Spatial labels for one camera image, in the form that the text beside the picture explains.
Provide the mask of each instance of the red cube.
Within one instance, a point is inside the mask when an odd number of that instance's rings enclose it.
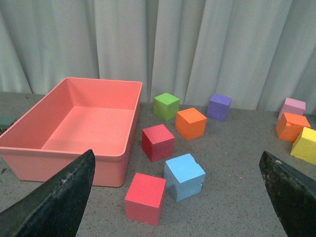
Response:
[[[142,147],[151,162],[172,156],[174,142],[175,137],[163,124],[143,129]]]
[[[158,226],[165,189],[165,179],[136,173],[125,197],[126,216]]]

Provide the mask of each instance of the yellow cube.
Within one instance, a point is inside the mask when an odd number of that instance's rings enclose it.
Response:
[[[293,143],[291,155],[316,165],[316,131],[304,127]]]

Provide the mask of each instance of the light pink cube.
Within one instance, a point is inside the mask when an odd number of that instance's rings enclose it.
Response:
[[[285,103],[280,110],[278,120],[282,117],[283,113],[290,113],[295,115],[303,115],[306,110],[306,103],[304,101],[286,98]]]

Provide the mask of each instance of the dark green object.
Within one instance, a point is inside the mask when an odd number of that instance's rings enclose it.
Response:
[[[286,234],[289,237],[315,237],[315,180],[268,152],[263,152],[259,166]]]
[[[0,213],[1,237],[76,236],[94,177],[88,150],[25,198]]]
[[[0,135],[3,134],[8,128],[10,128],[15,121],[16,118],[14,117],[0,116]]]

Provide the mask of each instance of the foam cube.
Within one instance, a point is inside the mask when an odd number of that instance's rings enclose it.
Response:
[[[191,154],[165,162],[163,177],[175,201],[181,201],[201,192],[205,172]]]
[[[316,131],[304,127],[293,143],[291,155],[316,165]]]
[[[154,114],[165,121],[176,117],[180,107],[180,99],[164,93],[154,98]]]
[[[207,118],[195,108],[181,110],[176,118],[176,130],[187,141],[204,134]]]
[[[306,110],[306,103],[304,101],[286,98],[285,102],[278,115],[278,120],[281,119],[283,113],[291,113],[296,115],[303,115]]]
[[[283,113],[276,125],[276,134],[280,140],[293,143],[304,127],[311,128],[305,116]]]
[[[151,162],[172,156],[174,142],[175,137],[163,124],[142,131],[142,147]]]
[[[219,121],[225,121],[232,99],[230,97],[214,94],[208,103],[206,116]]]
[[[165,189],[165,179],[136,173],[124,201],[126,216],[158,226]]]

